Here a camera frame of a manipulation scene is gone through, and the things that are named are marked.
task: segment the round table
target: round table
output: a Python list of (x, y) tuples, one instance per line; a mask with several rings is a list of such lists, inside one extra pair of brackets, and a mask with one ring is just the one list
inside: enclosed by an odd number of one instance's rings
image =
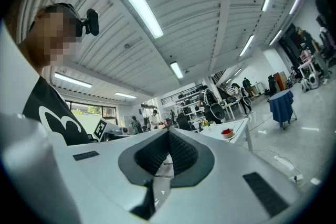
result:
[(269, 108), (273, 113), (273, 120), (280, 123), (280, 127), (284, 127), (283, 123), (288, 121), (290, 123), (290, 119), (294, 113), (295, 119), (296, 114), (292, 108), (293, 104), (293, 93), (290, 90), (285, 90), (273, 95), (269, 99)]

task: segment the green tree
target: green tree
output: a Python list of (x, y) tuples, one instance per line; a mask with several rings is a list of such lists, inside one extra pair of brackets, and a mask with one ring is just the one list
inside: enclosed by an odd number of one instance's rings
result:
[(84, 114), (79, 109), (73, 109), (73, 110), (71, 110), (71, 112), (73, 113), (73, 115), (83, 115)]
[(88, 113), (101, 115), (100, 107), (89, 105), (88, 106)]

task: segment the floor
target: floor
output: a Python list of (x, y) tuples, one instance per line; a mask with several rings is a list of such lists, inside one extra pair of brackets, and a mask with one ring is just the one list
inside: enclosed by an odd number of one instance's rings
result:
[[(285, 130), (272, 119), (268, 97), (261, 95), (251, 104), (253, 113), (249, 114), (248, 127), (254, 153), (288, 178), (298, 176), (302, 172), (303, 179), (296, 185), (303, 192), (314, 190), (323, 181), (323, 176), (331, 164), (331, 154), (335, 152), (336, 67), (331, 70), (333, 74), (329, 83), (321, 84), (317, 89), (303, 93), (301, 84), (294, 84), (291, 88), (294, 95), (292, 107), (297, 120), (286, 124)], [(236, 120), (243, 118), (238, 109), (234, 113)], [(278, 161), (275, 159), (276, 155), (284, 158)], [(159, 209), (169, 195), (171, 177), (173, 164), (162, 164), (154, 180), (156, 209)]]

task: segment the small table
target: small table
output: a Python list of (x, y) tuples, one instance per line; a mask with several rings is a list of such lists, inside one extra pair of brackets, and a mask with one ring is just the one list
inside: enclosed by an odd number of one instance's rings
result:
[(215, 139), (224, 140), (224, 137), (221, 134), (222, 130), (233, 129), (236, 135), (233, 138), (225, 140), (225, 141), (236, 144), (240, 135), (242, 133), (245, 133), (248, 149), (250, 151), (253, 151), (250, 131), (248, 130), (248, 126), (247, 126), (248, 121), (249, 119), (243, 119), (243, 120), (232, 121), (228, 123), (211, 125), (209, 129), (201, 131), (201, 134), (215, 138)]
[(314, 56), (311, 56), (311, 59), (310, 59), (310, 60), (308, 60), (307, 62), (305, 62), (305, 63), (303, 63), (302, 65), (299, 66), (299, 69), (300, 69), (300, 72), (301, 72), (303, 78), (304, 78), (305, 76), (304, 76), (304, 74), (303, 74), (302, 69), (305, 68), (306, 66), (309, 67), (311, 73), (313, 73), (313, 72), (316, 73), (315, 67), (314, 67), (314, 65), (313, 65), (313, 63), (312, 63), (313, 60), (314, 60)]
[(295, 115), (295, 120), (297, 120), (297, 116), (292, 107), (293, 104), (293, 93), (290, 90), (285, 90), (273, 95), (269, 101), (270, 111), (273, 113), (273, 120), (280, 123), (280, 127), (285, 129), (285, 123), (288, 121), (290, 123), (292, 114)]
[(226, 112), (227, 112), (227, 114), (228, 114), (230, 120), (231, 120), (231, 117), (230, 117), (230, 113), (229, 113), (229, 111), (228, 111), (227, 108), (230, 109), (233, 119), (236, 120), (235, 115), (233, 114), (233, 111), (232, 111), (232, 108), (231, 108), (232, 105), (234, 105), (234, 104), (238, 104), (238, 107), (239, 107), (239, 110), (240, 110), (241, 114), (243, 113), (243, 111), (242, 111), (242, 109), (241, 109), (241, 106), (240, 106), (240, 99), (237, 100), (237, 101), (235, 101), (235, 102), (233, 102), (233, 103), (229, 103), (229, 104), (228, 104), (228, 103), (226, 102), (226, 100), (224, 99), (224, 103), (225, 103), (225, 105), (223, 105), (223, 107), (225, 108), (225, 110), (226, 110)]

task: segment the ear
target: ear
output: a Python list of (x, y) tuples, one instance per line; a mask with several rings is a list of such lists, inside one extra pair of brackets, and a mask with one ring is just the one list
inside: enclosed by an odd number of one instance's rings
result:
[(34, 21), (37, 21), (39, 19), (41, 19), (46, 13), (46, 9), (42, 8), (38, 11), (38, 13), (35, 15)]

